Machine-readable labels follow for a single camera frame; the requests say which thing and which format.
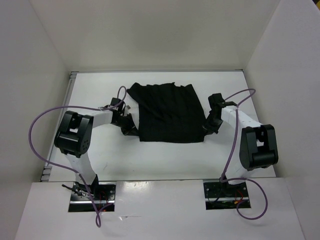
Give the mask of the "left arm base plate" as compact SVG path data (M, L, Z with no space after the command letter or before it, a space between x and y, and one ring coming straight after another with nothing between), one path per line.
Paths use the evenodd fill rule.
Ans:
M74 183L72 187L67 187L71 190L68 212L69 213L87 213L94 212L94 207L90 200L89 194L77 189ZM98 211L114 212L116 199L116 184L103 183L98 186L96 193L93 194L94 204Z

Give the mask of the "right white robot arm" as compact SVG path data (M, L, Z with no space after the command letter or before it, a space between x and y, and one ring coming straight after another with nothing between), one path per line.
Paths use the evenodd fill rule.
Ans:
M259 169L267 169L279 161L275 128L262 124L240 110L232 101L211 103L203 128L217 134L222 124L234 129L234 139L222 171L220 193L229 197L237 184L245 182Z

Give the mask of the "black skirt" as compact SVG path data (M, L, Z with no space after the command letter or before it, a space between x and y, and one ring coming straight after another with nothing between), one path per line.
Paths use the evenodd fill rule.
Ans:
M127 93L138 104L141 142L189 144L204 141L206 117L192 84L140 85L136 82Z

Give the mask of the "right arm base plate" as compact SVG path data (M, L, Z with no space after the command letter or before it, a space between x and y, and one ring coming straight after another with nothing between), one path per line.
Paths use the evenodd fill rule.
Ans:
M230 210L251 208L245 182L231 185L219 181L204 181L203 191L206 210Z

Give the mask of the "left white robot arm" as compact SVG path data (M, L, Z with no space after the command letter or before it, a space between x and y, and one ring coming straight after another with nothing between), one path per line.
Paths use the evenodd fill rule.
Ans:
M82 115L75 111L66 111L54 138L54 145L66 156L71 168L75 170L75 184L88 200L99 196L98 175L94 172L88 155L94 128L112 124L119 127L125 136L137 136L132 115L123 110L111 109Z

